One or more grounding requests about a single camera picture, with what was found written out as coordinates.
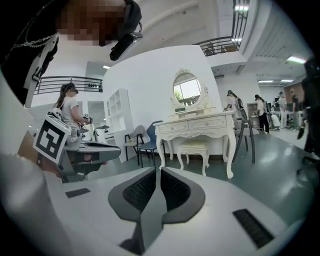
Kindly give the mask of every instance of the dressing table drawer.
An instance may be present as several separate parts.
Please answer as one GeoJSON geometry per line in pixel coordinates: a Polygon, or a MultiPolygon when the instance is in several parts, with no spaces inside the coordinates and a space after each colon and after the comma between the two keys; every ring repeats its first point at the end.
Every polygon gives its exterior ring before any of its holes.
{"type": "Polygon", "coordinates": [[[163,124],[159,126],[161,134],[189,131],[188,121],[163,124]]]}
{"type": "Polygon", "coordinates": [[[190,131],[227,127],[225,115],[190,120],[188,123],[190,131]]]}

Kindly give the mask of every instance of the balcony railing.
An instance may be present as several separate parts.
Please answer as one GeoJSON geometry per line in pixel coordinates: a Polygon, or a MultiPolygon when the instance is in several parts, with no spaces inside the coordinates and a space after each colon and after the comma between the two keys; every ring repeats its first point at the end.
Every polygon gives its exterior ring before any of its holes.
{"type": "Polygon", "coordinates": [[[64,84],[74,83],[79,92],[102,93],[102,80],[82,76],[44,76],[36,85],[34,95],[59,93],[64,84]]]}
{"type": "Polygon", "coordinates": [[[195,43],[199,45],[206,57],[239,51],[247,26],[250,0],[233,0],[233,19],[230,36],[213,38],[195,43]]]}

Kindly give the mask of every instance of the mirror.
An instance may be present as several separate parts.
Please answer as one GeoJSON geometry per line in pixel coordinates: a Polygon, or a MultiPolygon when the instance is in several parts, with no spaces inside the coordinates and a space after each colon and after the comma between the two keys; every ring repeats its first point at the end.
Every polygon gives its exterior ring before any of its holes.
{"type": "Polygon", "coordinates": [[[191,106],[199,100],[201,86],[193,74],[181,73],[174,80],[173,93],[180,104],[191,106]]]}

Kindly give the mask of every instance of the white dressing table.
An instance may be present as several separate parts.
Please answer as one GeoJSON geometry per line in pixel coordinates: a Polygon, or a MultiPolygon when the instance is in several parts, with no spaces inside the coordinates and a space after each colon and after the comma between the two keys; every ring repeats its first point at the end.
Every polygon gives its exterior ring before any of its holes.
{"type": "MultiPolygon", "coordinates": [[[[177,85],[181,85],[186,78],[196,77],[189,70],[181,69],[175,75],[173,90],[177,85]]],[[[200,96],[192,105],[185,106],[181,104],[183,99],[174,96],[171,98],[172,112],[169,121],[155,123],[156,146],[161,158],[161,166],[165,166],[165,156],[162,149],[162,140],[168,141],[170,159],[173,159],[172,139],[177,137],[195,138],[197,136],[208,136],[210,138],[223,137],[223,161],[227,162],[226,174],[231,179],[234,174],[231,171],[231,165],[236,150],[236,137],[234,132],[233,111],[216,112],[209,95],[208,89],[203,84],[198,85],[200,96]],[[227,145],[229,141],[229,150],[227,154],[227,145]]]]}

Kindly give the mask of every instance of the stool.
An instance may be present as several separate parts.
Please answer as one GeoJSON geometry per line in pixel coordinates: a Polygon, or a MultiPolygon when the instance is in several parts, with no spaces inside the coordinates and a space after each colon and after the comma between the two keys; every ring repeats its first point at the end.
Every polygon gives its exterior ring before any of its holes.
{"type": "Polygon", "coordinates": [[[182,162],[181,154],[184,153],[186,155],[186,164],[189,164],[189,154],[190,155],[201,155],[203,164],[202,164],[202,175],[206,175],[206,167],[209,167],[209,155],[208,155],[208,144],[205,141],[198,140],[187,140],[181,143],[178,147],[178,159],[180,162],[180,170],[184,169],[184,163],[182,162]]]}

